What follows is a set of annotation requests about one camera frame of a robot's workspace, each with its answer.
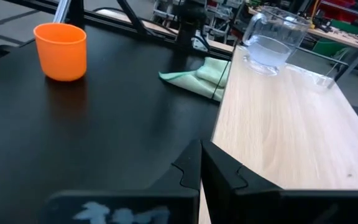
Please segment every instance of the glass pitcher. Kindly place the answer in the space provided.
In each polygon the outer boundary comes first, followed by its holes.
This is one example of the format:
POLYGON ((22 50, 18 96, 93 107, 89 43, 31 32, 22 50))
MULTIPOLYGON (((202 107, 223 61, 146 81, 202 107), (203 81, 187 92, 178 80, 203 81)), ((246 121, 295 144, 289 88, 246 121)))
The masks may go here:
POLYGON ((263 7, 249 22, 242 42, 245 60, 256 72, 277 75, 278 68, 301 44, 310 22, 277 7, 263 7))

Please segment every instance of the plastic cup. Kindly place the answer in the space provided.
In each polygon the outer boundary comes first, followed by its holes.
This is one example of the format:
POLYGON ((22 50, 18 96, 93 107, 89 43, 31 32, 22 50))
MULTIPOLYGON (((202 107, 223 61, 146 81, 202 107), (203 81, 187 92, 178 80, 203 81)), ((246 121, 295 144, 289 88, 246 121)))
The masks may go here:
POLYGON ((69 24, 47 23, 34 28, 34 35, 41 68, 46 76, 69 82, 85 74, 85 31, 69 24))

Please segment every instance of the tiled floor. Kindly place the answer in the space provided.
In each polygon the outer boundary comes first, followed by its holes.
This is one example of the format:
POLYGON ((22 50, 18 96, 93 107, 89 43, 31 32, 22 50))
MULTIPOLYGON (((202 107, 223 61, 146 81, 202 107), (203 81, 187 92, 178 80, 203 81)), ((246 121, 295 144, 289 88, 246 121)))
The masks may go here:
MULTIPOLYGON (((148 19, 152 17, 154 0, 128 0, 128 2, 138 16, 148 19)), ((119 5, 115 0, 85 0, 87 10, 99 7, 119 8, 119 5)), ((32 11, 33 9, 0 0, 0 21, 23 13, 31 13, 32 11)), ((9 44, 15 46, 20 42, 31 40, 33 38, 33 28, 38 24, 50 22, 52 18, 53 15, 51 14, 34 12, 31 15, 0 24, 0 37, 17 40, 17 42, 11 42, 0 38, 0 45, 9 44)), ((332 67, 327 60, 304 52, 296 52, 289 59, 289 62, 320 74, 326 74, 332 67)), ((339 81, 339 86, 351 104, 358 106, 358 77, 355 75, 344 77, 339 81)))

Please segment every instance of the black pole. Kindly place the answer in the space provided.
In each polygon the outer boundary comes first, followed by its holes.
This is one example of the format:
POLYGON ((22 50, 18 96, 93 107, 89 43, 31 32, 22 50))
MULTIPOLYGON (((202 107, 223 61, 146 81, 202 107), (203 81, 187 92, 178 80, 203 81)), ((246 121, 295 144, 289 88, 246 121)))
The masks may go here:
POLYGON ((68 11, 69 24, 81 29, 85 28, 84 0, 71 0, 68 11))
POLYGON ((125 14, 127 15, 138 33, 144 35, 152 33, 150 30, 146 29, 146 27, 143 25, 143 22, 141 22, 140 19, 136 16, 135 12, 129 6, 126 0, 117 0, 117 2, 121 6, 121 9, 125 12, 125 14))

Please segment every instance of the green cloth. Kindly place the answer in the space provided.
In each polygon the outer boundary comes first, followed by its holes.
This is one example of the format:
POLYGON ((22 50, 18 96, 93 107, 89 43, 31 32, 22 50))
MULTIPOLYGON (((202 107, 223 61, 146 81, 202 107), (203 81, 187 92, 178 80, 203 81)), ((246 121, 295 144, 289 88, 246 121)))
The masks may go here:
POLYGON ((225 60, 207 57, 204 65, 195 71, 160 73, 160 78, 178 87, 221 101, 230 64, 225 60))

